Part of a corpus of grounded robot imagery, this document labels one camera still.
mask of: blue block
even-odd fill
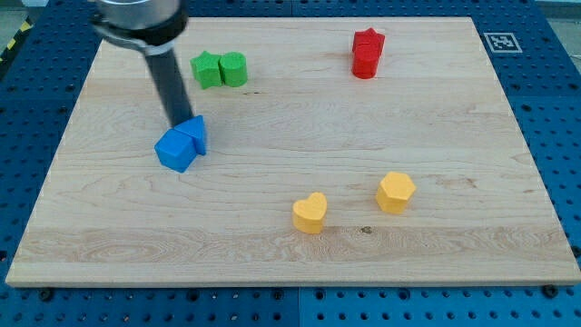
[[[155,145],[160,162],[176,172],[183,173],[196,157],[196,149],[189,135],[167,131]]]
[[[193,139],[196,153],[206,155],[206,127],[203,123],[202,115],[197,115],[192,119],[173,127],[173,129],[189,135]]]

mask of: yellow heart-shaped block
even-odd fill
[[[323,230],[327,198],[320,192],[312,193],[306,200],[292,205],[292,224],[303,233],[316,234]]]

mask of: wooden table surface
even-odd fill
[[[350,50],[370,26],[387,39],[364,81]],[[244,53],[249,82],[202,91],[188,64],[202,50]],[[176,53],[208,154],[184,174],[160,166],[168,123],[145,62],[103,43],[9,284],[580,282],[469,18],[196,18]],[[389,171],[418,187],[399,216],[374,199]],[[300,233],[292,204],[316,191],[326,228]]]

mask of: yellow and black hazard tape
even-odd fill
[[[8,42],[6,49],[0,54],[0,81],[4,78],[10,65],[16,58],[18,51],[22,48],[25,43],[26,37],[30,34],[30,30],[33,28],[33,23],[30,18],[26,18],[25,21],[20,25],[18,31],[16,31],[15,36]]]

